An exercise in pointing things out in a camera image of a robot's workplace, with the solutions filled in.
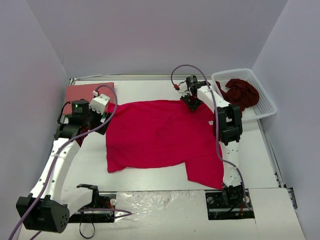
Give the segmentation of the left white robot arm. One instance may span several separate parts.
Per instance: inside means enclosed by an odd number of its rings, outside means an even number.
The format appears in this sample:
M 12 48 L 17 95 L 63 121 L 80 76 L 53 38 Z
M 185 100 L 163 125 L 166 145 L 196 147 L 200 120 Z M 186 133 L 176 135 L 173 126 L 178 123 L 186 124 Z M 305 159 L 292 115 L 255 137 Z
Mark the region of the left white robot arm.
M 27 230 L 62 233 L 70 217 L 82 207 L 97 208 L 101 197 L 97 186 L 80 184 L 63 193 L 72 161 L 89 133 L 106 133 L 113 114 L 105 114 L 110 98 L 104 94 L 71 101 L 71 116 L 59 124 L 46 166 L 28 196 L 21 196 L 16 209 Z

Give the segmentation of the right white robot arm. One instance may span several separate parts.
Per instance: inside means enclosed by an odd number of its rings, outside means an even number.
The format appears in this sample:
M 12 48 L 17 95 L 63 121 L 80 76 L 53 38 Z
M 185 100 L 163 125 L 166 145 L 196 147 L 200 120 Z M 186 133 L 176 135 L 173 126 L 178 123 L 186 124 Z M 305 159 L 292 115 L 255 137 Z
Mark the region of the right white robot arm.
M 184 92 L 180 99 L 192 112 L 205 104 L 214 113 L 213 133 L 216 146 L 221 150 L 218 157 L 223 162 L 223 184 L 227 187 L 221 199 L 232 207 L 246 191 L 239 170 L 239 142 L 243 133 L 241 108 L 224 100 L 207 80 L 198 81 L 195 75 L 188 76 L 182 84 Z

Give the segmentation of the bright red t shirt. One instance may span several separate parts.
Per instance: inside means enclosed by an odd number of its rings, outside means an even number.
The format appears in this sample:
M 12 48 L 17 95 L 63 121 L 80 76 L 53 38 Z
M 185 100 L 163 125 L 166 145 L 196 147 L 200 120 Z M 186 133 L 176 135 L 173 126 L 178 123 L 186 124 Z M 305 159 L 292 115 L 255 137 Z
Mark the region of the bright red t shirt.
M 181 100 L 152 100 L 108 109 L 115 111 L 106 130 L 109 173 L 184 163 L 189 181 L 223 188 L 224 167 L 210 125 L 214 114 L 206 105 L 191 112 Z

